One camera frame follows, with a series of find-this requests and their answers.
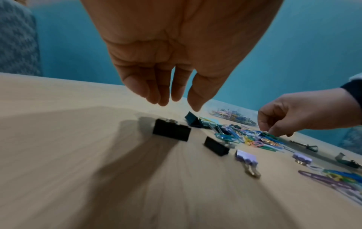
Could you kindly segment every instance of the table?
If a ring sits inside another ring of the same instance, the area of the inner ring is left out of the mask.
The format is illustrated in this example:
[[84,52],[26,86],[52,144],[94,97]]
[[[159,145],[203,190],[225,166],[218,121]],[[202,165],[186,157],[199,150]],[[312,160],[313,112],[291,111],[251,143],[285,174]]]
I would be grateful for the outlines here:
[[[298,174],[308,168],[291,152],[239,144],[259,161],[256,180],[233,153],[203,146],[210,130],[192,128],[188,142],[152,135],[155,119],[185,124],[190,110],[124,86],[0,74],[0,228],[361,228],[361,206]],[[339,152],[362,163],[302,134],[289,139],[318,145],[311,157],[327,169],[346,171]]]

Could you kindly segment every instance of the teal background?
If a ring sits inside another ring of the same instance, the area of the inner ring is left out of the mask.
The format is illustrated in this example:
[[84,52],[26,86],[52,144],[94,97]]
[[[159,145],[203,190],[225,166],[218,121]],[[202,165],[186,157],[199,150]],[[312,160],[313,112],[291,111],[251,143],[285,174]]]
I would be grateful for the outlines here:
[[[44,76],[121,84],[106,46],[80,2],[42,5],[32,11]],[[361,2],[285,0],[264,37],[214,99],[258,110],[284,93],[339,87],[360,72]],[[191,80],[184,96],[190,87]],[[346,132],[302,131],[335,145]]]

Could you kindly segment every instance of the human hand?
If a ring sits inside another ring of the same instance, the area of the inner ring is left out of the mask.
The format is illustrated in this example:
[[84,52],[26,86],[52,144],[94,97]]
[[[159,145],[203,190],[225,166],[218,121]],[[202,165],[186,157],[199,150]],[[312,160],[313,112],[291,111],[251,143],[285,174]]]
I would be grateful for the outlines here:
[[195,111],[216,95],[264,34],[282,0],[81,0],[122,82],[149,102]]
[[277,137],[303,129],[335,129],[362,123],[358,102],[345,89],[285,94],[258,112],[260,130]]

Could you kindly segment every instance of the pile of paper clips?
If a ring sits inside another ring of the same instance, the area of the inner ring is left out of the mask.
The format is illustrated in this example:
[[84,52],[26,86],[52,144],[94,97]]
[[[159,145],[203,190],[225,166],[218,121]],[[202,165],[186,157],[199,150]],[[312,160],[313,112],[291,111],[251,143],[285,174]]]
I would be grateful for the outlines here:
[[269,151],[283,151],[284,144],[271,134],[262,131],[250,130],[238,125],[220,125],[211,123],[210,120],[202,119],[201,122],[208,121],[208,127],[215,132],[215,137],[228,144],[244,143],[248,146],[258,147]]

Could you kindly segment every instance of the binder clip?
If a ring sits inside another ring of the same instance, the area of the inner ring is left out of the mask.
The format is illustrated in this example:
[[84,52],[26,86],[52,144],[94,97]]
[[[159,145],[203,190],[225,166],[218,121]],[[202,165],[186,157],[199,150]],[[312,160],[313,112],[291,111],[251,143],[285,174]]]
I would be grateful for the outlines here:
[[358,164],[357,162],[355,162],[354,160],[351,160],[351,161],[348,161],[348,160],[344,160],[343,157],[345,157],[346,155],[344,155],[343,153],[339,153],[335,159],[336,161],[338,161],[339,163],[341,164],[345,164],[349,167],[352,167],[352,168],[355,168],[355,169],[358,169],[360,167],[362,167],[360,164]]
[[293,158],[295,159],[295,162],[301,164],[301,165],[307,165],[312,163],[312,159],[300,154],[300,153],[294,153]]
[[157,119],[155,127],[153,128],[153,134],[169,137],[181,141],[188,141],[191,128],[184,125],[177,124],[177,121],[173,119]]
[[306,149],[309,149],[310,151],[313,151],[315,153],[318,152],[318,146],[310,146],[308,144],[302,144],[302,143],[299,143],[299,142],[296,142],[296,141],[290,141],[294,144],[297,144],[297,145],[300,145],[300,146],[304,146]]
[[255,178],[260,178],[261,174],[256,170],[258,162],[255,155],[248,154],[247,152],[236,150],[235,152],[236,160],[240,161],[242,166],[245,169],[245,172]]
[[214,139],[207,137],[204,143],[209,150],[216,153],[220,157],[229,154],[229,148]]
[[189,112],[186,116],[186,121],[189,126],[196,127],[196,128],[202,128],[204,125],[201,123],[199,118],[194,115],[193,113]]

